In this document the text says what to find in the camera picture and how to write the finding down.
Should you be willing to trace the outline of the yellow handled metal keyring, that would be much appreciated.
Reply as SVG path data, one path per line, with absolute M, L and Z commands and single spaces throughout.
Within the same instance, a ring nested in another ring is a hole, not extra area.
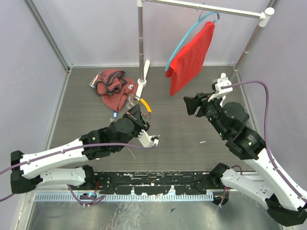
M 146 121 L 149 121 L 152 115 L 152 109 L 149 106 L 149 104 L 143 98 L 137 95 L 134 95 L 134 94 L 129 95 L 127 99 L 127 105 L 126 105 L 127 108 L 131 109 L 133 106 L 137 104 L 140 106 L 142 117 Z

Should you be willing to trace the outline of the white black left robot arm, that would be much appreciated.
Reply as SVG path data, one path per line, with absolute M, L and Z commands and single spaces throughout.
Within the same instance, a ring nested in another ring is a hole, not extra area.
M 49 184 L 68 184 L 90 190 L 96 184 L 91 167 L 69 170 L 64 166 L 107 157 L 121 151 L 134 138 L 139 140 L 140 149 L 154 148 L 159 137 L 148 135 L 149 127 L 140 106 L 135 105 L 109 126 L 93 130 L 66 145 L 32 154 L 14 151 L 11 153 L 11 192 L 23 194 Z

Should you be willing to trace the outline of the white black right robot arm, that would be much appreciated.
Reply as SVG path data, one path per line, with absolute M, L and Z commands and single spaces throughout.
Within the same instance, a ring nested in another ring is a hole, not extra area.
M 306 190 L 290 180 L 288 185 L 279 172 L 281 166 L 275 158 L 270 159 L 264 139 L 247 126 L 249 114 L 237 102 L 221 106 L 222 99 L 209 99 L 208 94 L 183 98 L 188 115 L 206 117 L 229 151 L 252 167 L 264 180 L 259 184 L 240 175 L 223 163 L 210 171 L 214 188 L 223 186 L 236 189 L 262 205 L 269 216 L 279 224 L 290 227 L 303 224 L 307 219 L 307 203 L 303 197 Z

